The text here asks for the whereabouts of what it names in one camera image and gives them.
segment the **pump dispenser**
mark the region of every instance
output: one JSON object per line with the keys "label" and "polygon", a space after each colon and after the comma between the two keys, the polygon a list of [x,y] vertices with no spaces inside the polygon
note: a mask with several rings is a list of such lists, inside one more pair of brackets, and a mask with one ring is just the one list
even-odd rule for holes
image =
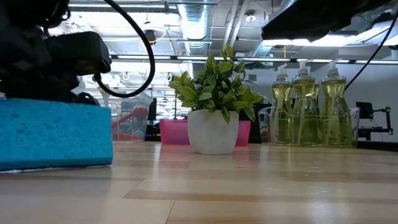
{"label": "pump dispenser", "polygon": [[322,80],[322,144],[344,147],[352,145],[351,115],[344,98],[346,78],[339,75],[337,61],[330,62],[328,76]]}
{"label": "pump dispenser", "polygon": [[290,104],[292,83],[286,81],[288,75],[285,67],[286,64],[278,67],[276,81],[271,84],[274,99],[270,114],[271,143],[282,145],[290,144],[293,140],[293,109]]}
{"label": "pump dispenser", "polygon": [[318,129],[319,108],[313,97],[315,78],[310,74],[306,61],[300,62],[298,75],[293,79],[293,89],[296,94],[293,108],[293,143],[302,146],[316,146],[320,143]]}

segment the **white wall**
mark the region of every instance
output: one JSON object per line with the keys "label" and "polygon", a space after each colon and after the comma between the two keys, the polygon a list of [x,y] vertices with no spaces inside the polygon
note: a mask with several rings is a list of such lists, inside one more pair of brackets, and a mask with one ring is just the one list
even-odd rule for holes
{"label": "white wall", "polygon": [[[340,75],[347,78],[347,83],[357,74],[363,65],[338,65]],[[288,80],[296,76],[297,69],[288,69]],[[326,77],[328,65],[313,71],[314,77],[321,82]],[[271,83],[275,81],[276,72],[273,69],[248,71],[248,74],[256,74],[259,86],[252,86],[252,90],[262,93],[272,102]],[[346,101],[349,107],[355,107],[357,101],[373,104],[373,109],[391,107],[391,126],[398,130],[398,66],[396,65],[370,65],[354,83],[348,88]],[[319,103],[323,105],[322,87],[319,92]],[[379,126],[387,127],[386,114],[377,112],[374,120]],[[376,126],[375,123],[360,121],[360,126]],[[398,142],[398,133],[390,136],[387,133],[372,133],[372,141]]]}

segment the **potted plant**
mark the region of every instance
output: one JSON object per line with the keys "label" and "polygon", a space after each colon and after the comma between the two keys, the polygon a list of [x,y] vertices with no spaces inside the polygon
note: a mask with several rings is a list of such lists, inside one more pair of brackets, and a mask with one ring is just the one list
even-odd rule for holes
{"label": "potted plant", "polygon": [[221,63],[216,63],[212,55],[207,58],[206,70],[197,73],[199,87],[195,88],[187,72],[174,76],[169,83],[182,107],[192,109],[188,113],[188,137],[193,151],[201,154],[231,154],[238,137],[239,112],[244,110],[254,121],[253,104],[263,99],[250,90],[248,83],[255,83],[245,80],[244,62],[236,65],[232,60],[231,46],[221,54]]}

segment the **green leaves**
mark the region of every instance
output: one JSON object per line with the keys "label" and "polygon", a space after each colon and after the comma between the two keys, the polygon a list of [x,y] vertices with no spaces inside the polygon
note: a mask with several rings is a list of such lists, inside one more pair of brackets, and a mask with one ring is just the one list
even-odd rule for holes
{"label": "green leaves", "polygon": [[208,100],[211,98],[211,93],[203,93],[199,96],[199,101]]}
{"label": "green leaves", "polygon": [[256,115],[254,114],[254,109],[252,106],[247,106],[243,108],[243,111],[246,113],[250,120],[256,121]]}
{"label": "green leaves", "polygon": [[195,90],[192,90],[189,87],[186,86],[181,86],[180,88],[178,88],[178,91],[181,93],[181,95],[183,95],[186,99],[189,98],[194,98],[197,96],[197,93],[195,92]]}
{"label": "green leaves", "polygon": [[232,50],[232,47],[229,44],[226,45],[226,54],[230,58],[234,55],[234,51]]}
{"label": "green leaves", "polygon": [[231,119],[231,114],[229,113],[229,110],[225,107],[222,106],[221,107],[221,113],[223,114],[223,118],[224,120],[229,123],[230,119]]}
{"label": "green leaves", "polygon": [[192,108],[192,107],[196,106],[197,104],[198,103],[197,103],[196,99],[189,98],[189,99],[184,100],[182,102],[181,106],[182,107],[187,107],[187,108]]}
{"label": "green leaves", "polygon": [[[206,60],[206,70],[196,74],[200,86],[195,84],[187,72],[169,82],[169,87],[175,90],[183,107],[206,109],[210,113],[221,110],[227,123],[231,119],[230,111],[244,110],[251,120],[255,119],[253,103],[260,102],[263,96],[250,90],[249,84],[256,83],[245,80],[245,63],[235,64],[233,54],[232,47],[227,45],[226,51],[220,51],[224,62],[218,63],[210,55]],[[243,77],[233,77],[233,72],[243,73]]]}

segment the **black cable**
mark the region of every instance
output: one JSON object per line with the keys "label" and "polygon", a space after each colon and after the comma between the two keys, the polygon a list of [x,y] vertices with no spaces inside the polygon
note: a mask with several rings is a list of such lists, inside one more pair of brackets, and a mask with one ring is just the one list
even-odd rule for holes
{"label": "black cable", "polygon": [[376,51],[372,54],[372,56],[369,58],[369,60],[365,63],[365,65],[360,69],[360,71],[354,76],[354,78],[349,81],[349,83],[346,85],[345,90],[348,89],[348,87],[355,81],[355,79],[363,72],[363,70],[365,70],[365,68],[369,65],[369,63],[371,63],[371,60],[373,60],[373,58],[377,55],[377,53],[380,51],[381,47],[384,45],[384,43],[386,42],[386,40],[388,39],[388,36],[390,35],[392,29],[394,28],[394,25],[396,23],[396,20],[398,19],[398,11],[396,12],[390,28],[388,29],[386,36],[383,38],[383,40],[380,42],[379,47],[376,49]]}
{"label": "black cable", "polygon": [[106,3],[108,3],[114,10],[116,10],[118,13],[120,13],[120,15],[122,15],[123,18],[125,18],[125,20],[127,20],[128,23],[130,23],[130,25],[132,26],[132,28],[137,32],[138,36],[143,41],[143,43],[145,45],[145,48],[147,49],[148,57],[149,57],[149,64],[150,64],[150,70],[149,70],[148,79],[145,81],[145,83],[140,88],[138,88],[138,90],[136,90],[136,91],[134,91],[132,93],[128,93],[128,94],[116,93],[116,92],[110,90],[109,88],[107,88],[104,85],[104,83],[101,81],[101,74],[100,73],[94,74],[94,79],[97,81],[99,87],[101,87],[106,93],[109,93],[112,96],[116,96],[116,97],[120,97],[120,98],[133,97],[133,96],[136,96],[136,95],[142,93],[149,86],[149,84],[152,82],[152,80],[154,79],[154,76],[155,76],[155,57],[154,57],[154,53],[152,51],[152,47],[150,46],[150,43],[149,43],[147,37],[145,36],[144,32],[137,25],[137,23],[133,19],[131,19],[129,14],[126,13],[125,10],[123,10],[113,0],[104,0],[104,1]]}

